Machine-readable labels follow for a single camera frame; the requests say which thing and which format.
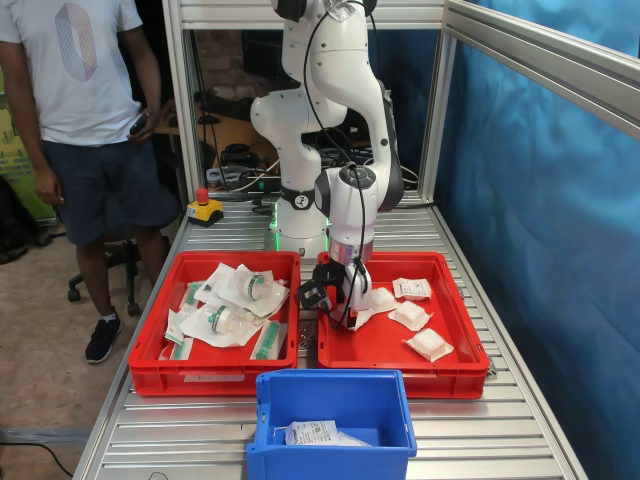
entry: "green banner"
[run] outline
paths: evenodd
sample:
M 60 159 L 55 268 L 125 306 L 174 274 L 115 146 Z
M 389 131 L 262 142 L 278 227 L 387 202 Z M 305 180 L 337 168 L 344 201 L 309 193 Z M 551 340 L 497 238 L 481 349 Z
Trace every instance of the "green banner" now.
M 36 220 L 55 218 L 53 208 L 38 199 L 33 189 L 33 170 L 18 132 L 13 128 L 0 72 L 0 175 L 13 187 L 18 198 Z

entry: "white t-shirt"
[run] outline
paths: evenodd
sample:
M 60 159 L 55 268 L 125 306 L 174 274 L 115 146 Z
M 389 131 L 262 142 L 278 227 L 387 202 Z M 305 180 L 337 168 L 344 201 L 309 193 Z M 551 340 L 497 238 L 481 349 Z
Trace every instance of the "white t-shirt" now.
M 43 140 L 126 141 L 140 104 L 117 33 L 140 25 L 134 0 L 0 0 L 0 41 L 24 45 Z

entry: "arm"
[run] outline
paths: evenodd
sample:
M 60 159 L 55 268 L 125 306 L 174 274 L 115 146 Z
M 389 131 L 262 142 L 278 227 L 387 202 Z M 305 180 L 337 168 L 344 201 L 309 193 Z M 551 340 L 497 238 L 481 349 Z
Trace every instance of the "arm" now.
M 0 68 L 4 73 L 4 88 L 13 121 L 31 159 L 36 194 L 49 205 L 61 205 L 64 199 L 60 182 L 49 167 L 42 150 L 36 102 L 21 44 L 0 42 Z
M 160 96 L 161 80 L 158 61 L 151 51 L 147 39 L 141 27 L 127 30 L 118 34 L 136 67 L 136 73 L 142 85 L 144 96 L 147 100 L 147 108 L 144 110 L 149 116 L 147 124 L 138 134 L 129 136 L 129 140 L 135 143 L 147 141 L 155 131 L 160 120 Z

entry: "dark shorts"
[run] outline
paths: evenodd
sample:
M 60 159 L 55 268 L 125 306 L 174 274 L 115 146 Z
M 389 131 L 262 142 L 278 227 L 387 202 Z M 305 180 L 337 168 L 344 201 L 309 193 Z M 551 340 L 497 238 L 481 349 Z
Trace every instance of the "dark shorts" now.
M 179 214 L 175 197 L 158 182 L 152 145 L 131 142 L 79 147 L 44 142 L 65 205 L 58 207 L 67 238 L 83 246 L 118 237 L 122 225 L 165 227 Z

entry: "chair wheel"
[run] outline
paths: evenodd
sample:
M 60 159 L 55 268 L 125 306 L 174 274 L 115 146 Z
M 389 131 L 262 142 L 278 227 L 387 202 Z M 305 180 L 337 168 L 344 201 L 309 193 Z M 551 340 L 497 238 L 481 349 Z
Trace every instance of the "chair wheel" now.
M 79 302 L 80 301 L 80 291 L 79 290 L 69 290 L 67 292 L 67 300 L 69 300 L 69 302 L 71 302 L 71 303 Z
M 137 303 L 130 303 L 127 305 L 127 313 L 130 317 L 137 317 L 140 315 L 140 306 Z

